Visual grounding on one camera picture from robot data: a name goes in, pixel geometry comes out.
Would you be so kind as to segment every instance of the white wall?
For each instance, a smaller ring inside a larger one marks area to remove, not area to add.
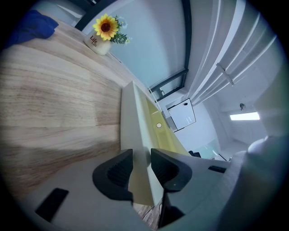
[[[200,103],[195,106],[194,112],[196,122],[175,132],[175,135],[187,151],[194,151],[218,139],[212,120],[204,104]]]
[[[47,13],[73,27],[85,14],[84,10],[68,0],[41,0],[32,9]]]
[[[231,139],[251,144],[268,135],[262,119],[231,121],[229,115],[256,111],[254,108],[255,101],[272,84],[280,70],[283,60],[284,54],[282,53],[282,47],[280,47],[279,41],[276,40],[233,87],[227,85],[214,96],[204,101],[205,105],[210,104],[212,101],[218,104],[219,112],[216,114],[227,118],[225,123],[230,128],[230,131],[227,130],[227,136],[230,136]],[[246,105],[245,110],[240,110],[240,103]],[[213,123],[215,128],[220,126],[220,123],[214,119]]]
[[[220,149],[224,149],[233,141],[233,128],[230,118],[220,111],[220,103],[215,96],[205,100],[203,104],[212,120]]]
[[[180,0],[134,0],[112,12],[128,22],[133,40],[111,52],[147,87],[183,69],[185,25]]]
[[[224,157],[227,161],[237,152],[246,151],[249,145],[238,141],[232,141],[226,148],[220,151],[222,157]]]
[[[171,117],[166,118],[168,125],[170,126],[170,128],[172,129],[173,132],[177,131],[177,127],[175,125],[175,123],[173,122]]]
[[[289,66],[285,61],[273,83],[254,104],[268,135],[289,134],[288,76]]]

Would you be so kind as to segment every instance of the black object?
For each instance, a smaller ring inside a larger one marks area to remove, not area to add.
[[[46,221],[50,222],[67,196],[68,191],[65,189],[54,189],[42,204],[35,210],[36,214]]]
[[[82,31],[86,25],[103,9],[108,7],[111,3],[114,3],[116,0],[98,0],[97,4],[93,5],[86,10],[86,14],[81,18],[81,20],[76,24],[75,28]]]
[[[128,181],[133,169],[132,153],[132,149],[127,149],[93,171],[95,187],[108,198],[133,202],[132,193],[128,191]]]
[[[175,206],[171,206],[167,191],[163,192],[162,211],[158,222],[158,228],[164,227],[184,216],[184,213]]]
[[[220,153],[219,156],[222,157],[225,161],[227,161]],[[213,159],[215,159],[215,157]]]
[[[190,155],[192,157],[200,157],[200,153],[199,152],[193,152],[193,151],[189,151]]]
[[[221,168],[221,167],[217,167],[217,166],[210,166],[208,169],[212,170],[212,171],[217,171],[220,173],[224,173],[226,171],[225,168]]]
[[[163,87],[164,85],[166,85],[167,83],[169,83],[169,82],[173,81],[174,79],[180,77],[181,75],[188,73],[188,71],[189,71],[188,69],[184,69],[184,70],[180,71],[179,73],[176,73],[172,77],[170,77],[168,79],[165,79],[163,82],[161,82],[158,85],[156,85],[155,87],[151,88],[151,91],[152,92],[156,91],[157,89]]]
[[[190,181],[191,168],[158,149],[151,149],[151,166],[160,184],[167,192],[181,191]]]
[[[191,36],[192,36],[192,24],[191,24],[191,3],[190,0],[182,0],[182,9],[185,17],[185,31],[186,31],[186,54],[185,54],[185,69],[189,67],[190,55],[191,55]],[[181,87],[184,87],[186,75],[184,75]]]
[[[241,109],[241,111],[244,109],[244,107],[245,107],[245,104],[240,103],[240,109]]]
[[[175,89],[173,89],[172,91],[170,91],[169,93],[167,93],[167,94],[165,94],[165,95],[163,95],[163,97],[162,98],[159,98],[159,99],[157,99],[157,102],[158,101],[160,101],[161,99],[163,99],[163,98],[165,98],[165,97],[167,97],[167,96],[169,96],[169,95],[171,95],[171,94],[173,94],[174,92],[177,92],[178,90],[180,90],[180,89],[182,89],[182,87],[181,86],[179,86],[179,87],[177,87],[177,88],[175,88]]]

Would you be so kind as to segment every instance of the cable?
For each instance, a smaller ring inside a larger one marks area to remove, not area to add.
[[[149,213],[151,213],[152,214],[152,222],[149,224],[149,226],[153,223],[153,220],[154,220],[154,215],[153,215],[153,213],[151,212],[151,210],[154,208],[154,206],[144,215],[144,217],[143,217],[143,220],[144,220],[144,218],[145,218],[145,216],[146,215],[148,215]]]

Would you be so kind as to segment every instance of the green leaves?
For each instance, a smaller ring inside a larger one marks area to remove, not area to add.
[[[110,39],[111,42],[115,42],[117,44],[125,44],[127,40],[126,34],[122,34],[120,32],[117,32],[117,34]]]
[[[117,34],[110,39],[111,42],[115,42],[117,44],[125,44],[126,40],[128,39],[127,35],[126,34],[122,34],[120,33],[120,29],[121,29],[121,24],[119,23],[118,21],[118,16],[116,15],[115,16],[115,19],[117,21],[117,29],[119,30],[117,32]]]

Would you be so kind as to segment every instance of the black chair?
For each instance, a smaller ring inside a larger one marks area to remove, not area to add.
[[[189,151],[189,153],[190,153],[190,155],[191,155],[192,157],[199,157],[199,158],[201,158],[199,152]]]

